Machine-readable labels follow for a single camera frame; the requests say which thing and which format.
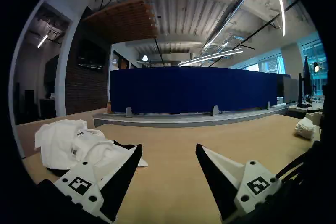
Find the led strip light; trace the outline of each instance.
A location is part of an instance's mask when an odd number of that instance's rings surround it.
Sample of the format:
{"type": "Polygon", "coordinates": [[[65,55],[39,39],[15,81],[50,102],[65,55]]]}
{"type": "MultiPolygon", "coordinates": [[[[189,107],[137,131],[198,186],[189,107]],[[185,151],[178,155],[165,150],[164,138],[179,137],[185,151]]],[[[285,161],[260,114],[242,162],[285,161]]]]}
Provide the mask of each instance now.
{"type": "Polygon", "coordinates": [[[200,57],[200,58],[196,58],[196,59],[192,59],[183,63],[178,64],[178,66],[187,66],[193,63],[198,63],[201,61],[205,61],[205,60],[209,60],[209,59],[213,59],[213,58],[219,58],[219,57],[223,57],[223,56],[228,56],[228,55],[232,55],[232,54],[237,54],[237,53],[242,53],[242,49],[234,49],[234,50],[230,50],[230,51],[226,51],[223,53],[215,53],[215,54],[211,54],[208,56],[204,56],[204,57],[200,57]]]}

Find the clothing label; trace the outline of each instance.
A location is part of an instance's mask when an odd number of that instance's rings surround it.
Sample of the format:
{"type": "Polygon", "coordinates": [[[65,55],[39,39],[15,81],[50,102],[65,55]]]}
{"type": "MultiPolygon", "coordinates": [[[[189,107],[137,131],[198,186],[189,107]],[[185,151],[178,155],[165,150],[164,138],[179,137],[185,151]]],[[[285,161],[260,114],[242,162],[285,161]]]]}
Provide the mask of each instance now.
{"type": "Polygon", "coordinates": [[[75,158],[77,155],[77,151],[78,151],[79,147],[76,145],[71,145],[70,151],[72,156],[75,158]]]}

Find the blue privacy screen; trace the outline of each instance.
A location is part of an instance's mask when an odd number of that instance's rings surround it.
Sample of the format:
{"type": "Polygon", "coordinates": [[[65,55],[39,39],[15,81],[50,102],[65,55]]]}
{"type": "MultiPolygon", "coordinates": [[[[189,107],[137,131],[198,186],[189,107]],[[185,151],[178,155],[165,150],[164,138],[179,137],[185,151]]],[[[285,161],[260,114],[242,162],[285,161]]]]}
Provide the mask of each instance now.
{"type": "Polygon", "coordinates": [[[277,103],[277,74],[216,67],[153,67],[111,71],[111,110],[210,112],[277,103]]]}

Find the desk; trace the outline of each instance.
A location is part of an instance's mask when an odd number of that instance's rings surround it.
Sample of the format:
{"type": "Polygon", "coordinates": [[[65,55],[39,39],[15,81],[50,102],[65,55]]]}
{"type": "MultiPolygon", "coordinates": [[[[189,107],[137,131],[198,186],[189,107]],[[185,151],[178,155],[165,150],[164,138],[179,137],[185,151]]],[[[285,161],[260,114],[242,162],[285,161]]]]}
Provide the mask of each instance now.
{"type": "Polygon", "coordinates": [[[318,108],[323,108],[323,103],[324,103],[324,100],[317,100],[317,102],[307,103],[307,104],[312,105],[312,106],[309,107],[309,108],[297,108],[297,104],[295,104],[295,105],[290,106],[290,107],[288,108],[288,110],[289,110],[289,111],[299,112],[299,113],[306,113],[306,112],[307,112],[307,109],[310,109],[310,110],[318,110],[318,108]]]}
{"type": "MultiPolygon", "coordinates": [[[[138,168],[118,212],[118,223],[217,223],[219,211],[195,154],[200,143],[237,162],[259,160],[277,173],[312,145],[294,136],[299,121],[271,115],[234,124],[195,128],[102,125],[106,138],[143,146],[148,167],[138,168]]],[[[33,180],[57,177],[40,155],[24,159],[33,180]]]]}

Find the wooden ceiling panel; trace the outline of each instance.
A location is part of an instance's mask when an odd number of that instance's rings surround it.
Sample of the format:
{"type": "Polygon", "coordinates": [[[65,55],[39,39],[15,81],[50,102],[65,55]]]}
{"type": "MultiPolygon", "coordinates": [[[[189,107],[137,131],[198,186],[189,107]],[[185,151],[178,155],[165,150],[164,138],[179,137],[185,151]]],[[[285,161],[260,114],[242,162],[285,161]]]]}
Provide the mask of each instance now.
{"type": "Polygon", "coordinates": [[[111,44],[156,38],[158,34],[148,0],[129,0],[104,8],[83,22],[111,44]]]}

